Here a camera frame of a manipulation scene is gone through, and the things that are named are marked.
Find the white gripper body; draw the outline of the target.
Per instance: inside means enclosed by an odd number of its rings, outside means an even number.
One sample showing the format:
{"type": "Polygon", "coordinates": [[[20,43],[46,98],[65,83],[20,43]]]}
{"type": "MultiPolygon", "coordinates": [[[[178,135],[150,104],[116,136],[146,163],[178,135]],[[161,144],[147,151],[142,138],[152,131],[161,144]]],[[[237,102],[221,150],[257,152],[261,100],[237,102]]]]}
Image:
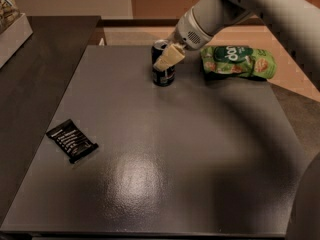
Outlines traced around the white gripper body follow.
{"type": "Polygon", "coordinates": [[[187,50],[199,50],[212,40],[212,36],[200,27],[191,8],[179,19],[168,40],[184,45],[187,50]]]}

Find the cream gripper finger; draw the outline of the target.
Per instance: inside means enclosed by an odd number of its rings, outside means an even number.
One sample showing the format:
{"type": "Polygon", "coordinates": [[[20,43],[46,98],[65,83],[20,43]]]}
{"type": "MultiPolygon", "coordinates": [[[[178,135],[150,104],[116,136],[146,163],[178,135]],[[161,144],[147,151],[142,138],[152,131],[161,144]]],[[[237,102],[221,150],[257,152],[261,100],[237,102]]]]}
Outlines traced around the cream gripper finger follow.
{"type": "Polygon", "coordinates": [[[170,43],[158,57],[153,67],[162,72],[182,61],[185,58],[184,46],[179,43],[170,43]]]}

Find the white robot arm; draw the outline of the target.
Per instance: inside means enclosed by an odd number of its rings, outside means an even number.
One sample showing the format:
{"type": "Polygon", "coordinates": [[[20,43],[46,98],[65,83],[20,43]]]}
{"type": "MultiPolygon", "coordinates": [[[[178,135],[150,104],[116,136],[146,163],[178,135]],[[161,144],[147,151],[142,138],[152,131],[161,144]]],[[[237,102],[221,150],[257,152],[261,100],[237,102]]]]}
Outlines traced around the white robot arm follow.
{"type": "Polygon", "coordinates": [[[305,0],[199,0],[178,21],[154,63],[164,71],[223,28],[257,16],[313,85],[320,89],[320,9],[305,0]]]}

